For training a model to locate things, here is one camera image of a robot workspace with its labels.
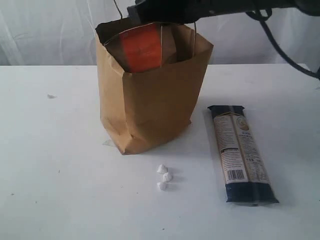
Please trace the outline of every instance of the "small debris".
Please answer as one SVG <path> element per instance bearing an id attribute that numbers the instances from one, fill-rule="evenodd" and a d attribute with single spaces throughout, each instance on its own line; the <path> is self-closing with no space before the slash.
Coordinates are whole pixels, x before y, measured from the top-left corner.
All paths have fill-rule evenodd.
<path id="1" fill-rule="evenodd" d="M 55 99 L 57 97 L 57 96 L 53 96 L 53 95 L 50 95 L 50 94 L 47 94 L 46 96 L 47 96 L 48 99 Z"/>
<path id="2" fill-rule="evenodd" d="M 167 183 L 163 182 L 163 181 L 162 182 L 158 182 L 157 186 L 158 186 L 159 190 L 164 191 L 167 188 Z"/>
<path id="3" fill-rule="evenodd" d="M 105 141 L 104 143 L 102 143 L 102 145 L 106 145 L 106 146 L 114 147 L 114 148 L 117 147 L 117 146 L 115 145 L 114 141 L 112 141 L 112 139 L 109 139 L 109 140 Z"/>
<path id="4" fill-rule="evenodd" d="M 163 182 L 170 182 L 172 180 L 173 176 L 170 174 L 170 172 L 167 172 L 163 174 L 162 181 Z"/>
<path id="5" fill-rule="evenodd" d="M 164 164 L 161 164 L 156 172 L 159 174 L 165 174 L 168 172 L 168 168 Z"/>

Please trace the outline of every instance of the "black cable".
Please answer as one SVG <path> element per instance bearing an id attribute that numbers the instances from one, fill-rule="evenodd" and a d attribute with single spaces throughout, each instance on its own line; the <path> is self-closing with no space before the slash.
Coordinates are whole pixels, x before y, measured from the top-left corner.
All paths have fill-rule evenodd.
<path id="1" fill-rule="evenodd" d="M 271 42 L 272 46 L 274 47 L 274 49 L 277 51 L 277 53 L 288 63 L 290 64 L 293 68 L 295 68 L 296 70 L 310 76 L 316 79 L 320 79 L 320 72 L 318 71 L 317 73 L 312 72 L 308 69 L 305 69 L 304 67 L 298 65 L 295 61 L 293 61 L 290 57 L 288 57 L 288 55 L 280 48 L 280 46 L 277 44 L 274 36 L 272 35 L 268 25 L 266 24 L 266 18 L 265 16 L 262 16 L 260 10 L 256 7 L 256 11 L 255 13 L 253 12 L 247 12 L 247 15 L 251 18 L 253 18 L 254 20 L 257 20 L 260 22 L 267 38 L 269 39 L 269 41 Z"/>

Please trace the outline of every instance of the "white tabletop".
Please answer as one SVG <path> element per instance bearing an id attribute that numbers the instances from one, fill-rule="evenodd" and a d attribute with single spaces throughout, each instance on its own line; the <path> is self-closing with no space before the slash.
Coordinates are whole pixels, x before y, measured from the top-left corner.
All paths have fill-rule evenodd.
<path id="1" fill-rule="evenodd" d="M 246 107 L 280 204 L 225 203 L 209 105 Z M 319 106 L 320 82 L 286 64 L 211 65 L 189 128 L 123 156 L 103 145 L 96 66 L 2 66 L 0 239 L 319 239 Z"/>

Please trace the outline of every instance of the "barcode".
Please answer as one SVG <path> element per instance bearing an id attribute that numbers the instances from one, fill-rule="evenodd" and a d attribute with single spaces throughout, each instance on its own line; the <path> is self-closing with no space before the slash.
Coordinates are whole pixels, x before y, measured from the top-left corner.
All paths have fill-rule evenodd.
<path id="1" fill-rule="evenodd" d="M 242 180 L 245 179 L 244 172 L 240 170 L 229 170 L 227 171 L 229 180 Z"/>

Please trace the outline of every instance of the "white curtain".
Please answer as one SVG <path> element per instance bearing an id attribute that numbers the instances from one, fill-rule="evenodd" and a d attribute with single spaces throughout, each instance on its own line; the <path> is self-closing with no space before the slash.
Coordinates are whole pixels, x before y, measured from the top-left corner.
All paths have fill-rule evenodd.
<path id="1" fill-rule="evenodd" d="M 117 0 L 124 16 L 134 0 Z M 113 0 L 0 0 L 0 65 L 95 65 L 94 28 L 119 18 Z M 320 66 L 320 17 L 276 9 L 267 21 L 298 63 Z M 283 63 L 257 21 L 245 13 L 197 22 L 215 47 L 213 64 Z"/>

